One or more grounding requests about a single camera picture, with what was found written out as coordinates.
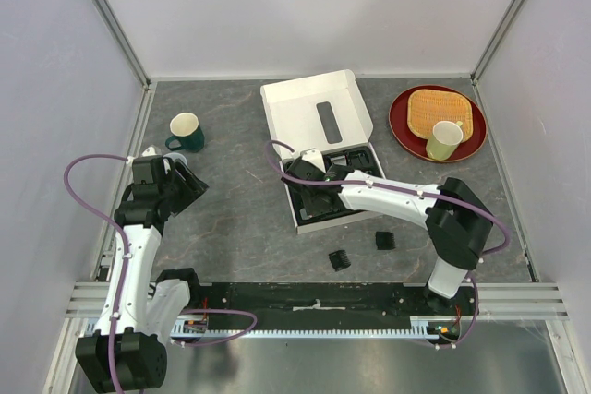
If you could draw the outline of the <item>black comb guard front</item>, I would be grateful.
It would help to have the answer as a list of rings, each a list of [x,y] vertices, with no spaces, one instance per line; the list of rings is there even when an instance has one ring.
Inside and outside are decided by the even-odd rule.
[[[348,269],[351,266],[350,259],[344,250],[337,250],[329,253],[328,258],[335,272]]]

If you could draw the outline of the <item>black comb guard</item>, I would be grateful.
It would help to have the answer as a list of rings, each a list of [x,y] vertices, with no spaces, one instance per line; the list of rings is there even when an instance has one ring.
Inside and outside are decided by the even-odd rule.
[[[392,232],[375,232],[375,245],[380,251],[390,251],[396,248]]]
[[[328,258],[335,272],[348,269],[351,266],[350,259],[344,250],[337,250],[329,253]]]

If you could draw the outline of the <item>white cardboard box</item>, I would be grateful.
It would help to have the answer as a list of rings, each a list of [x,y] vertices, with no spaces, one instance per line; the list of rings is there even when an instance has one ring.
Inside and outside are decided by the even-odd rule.
[[[302,150],[329,154],[372,147],[373,122],[356,76],[349,69],[266,84],[260,95],[271,138],[293,149],[273,148],[281,168],[298,158]]]

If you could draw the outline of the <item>silver black hair clipper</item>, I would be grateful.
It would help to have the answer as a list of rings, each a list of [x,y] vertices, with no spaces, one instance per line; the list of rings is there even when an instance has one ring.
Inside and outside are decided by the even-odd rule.
[[[330,156],[328,159],[331,168],[345,169],[348,168],[348,160],[345,155]]]

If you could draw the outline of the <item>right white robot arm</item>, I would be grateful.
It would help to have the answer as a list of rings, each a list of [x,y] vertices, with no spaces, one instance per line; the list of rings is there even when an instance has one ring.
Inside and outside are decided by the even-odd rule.
[[[295,190],[310,215],[364,210],[425,229],[438,258],[422,299],[427,310],[437,315],[455,305],[459,287],[476,268],[496,222],[456,179],[445,185],[416,185],[341,169],[319,174],[316,181],[296,185]]]

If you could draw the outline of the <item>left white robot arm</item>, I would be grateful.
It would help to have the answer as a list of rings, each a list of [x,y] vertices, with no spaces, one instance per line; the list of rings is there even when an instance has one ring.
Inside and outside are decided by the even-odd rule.
[[[103,309],[75,350],[98,393],[160,387],[175,322],[181,313],[199,310],[203,300],[194,269],[169,269],[156,281],[151,269],[165,223],[201,197],[207,185],[171,155],[138,157],[131,171],[132,181],[109,221],[116,230],[115,253]]]

